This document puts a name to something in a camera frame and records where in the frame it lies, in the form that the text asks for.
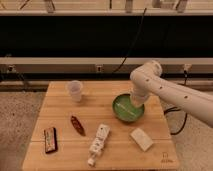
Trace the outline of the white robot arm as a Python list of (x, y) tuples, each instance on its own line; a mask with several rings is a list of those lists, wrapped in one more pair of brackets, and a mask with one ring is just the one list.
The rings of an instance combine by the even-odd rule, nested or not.
[(153, 93), (213, 128), (213, 96), (166, 81), (161, 74), (162, 67), (154, 60), (134, 69), (130, 74), (131, 103), (140, 107)]

